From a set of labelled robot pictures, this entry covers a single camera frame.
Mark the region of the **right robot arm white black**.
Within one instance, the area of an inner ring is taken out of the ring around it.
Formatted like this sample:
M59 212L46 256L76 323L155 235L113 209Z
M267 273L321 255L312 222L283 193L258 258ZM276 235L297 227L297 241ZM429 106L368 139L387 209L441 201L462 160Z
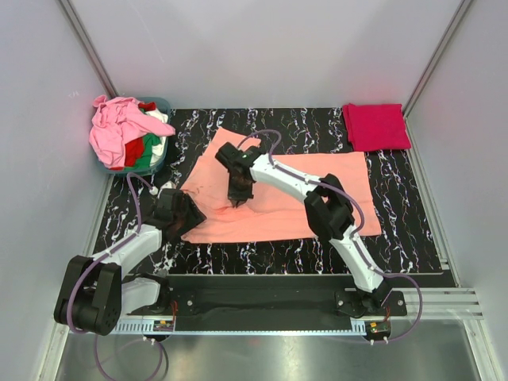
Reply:
M298 200L304 205L310 230L336 249L351 272L363 310L375 315L387 308L392 287L359 235L365 217L361 214L360 223L355 223L353 211L359 211L360 206L345 193L335 175L306 174L255 146L243 151L225 143L215 159L228 172L228 200L233 207L253 198L254 183L272 186Z

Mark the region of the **salmon orange t-shirt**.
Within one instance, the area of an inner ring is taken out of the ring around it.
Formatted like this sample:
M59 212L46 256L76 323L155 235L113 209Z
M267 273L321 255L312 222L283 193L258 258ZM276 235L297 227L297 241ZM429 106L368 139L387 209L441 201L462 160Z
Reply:
M216 159L215 154L226 142L259 145L256 138L220 128L208 147L198 158L182 191L189 194L207 219L183 236L192 244L242 243L257 241L284 241L313 237L304 205L288 194L262 183L253 186L253 198L235 208L228 200L229 175ZM368 168L364 154L290 154L277 155L282 164L311 175L335 175L344 191L359 204L360 210L353 212L365 222L360 230L363 237L378 236L382 230L375 212L368 180Z

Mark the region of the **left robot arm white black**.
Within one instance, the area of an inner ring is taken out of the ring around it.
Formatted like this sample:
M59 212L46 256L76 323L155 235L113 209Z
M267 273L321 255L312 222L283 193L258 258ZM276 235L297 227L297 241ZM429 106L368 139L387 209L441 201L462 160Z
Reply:
M125 277L165 243L177 241L206 221L187 193L163 189L147 215L127 236L90 257L74 256L67 268L53 312L55 322L73 333L110 334L126 314L147 307L163 314L171 295L156 275Z

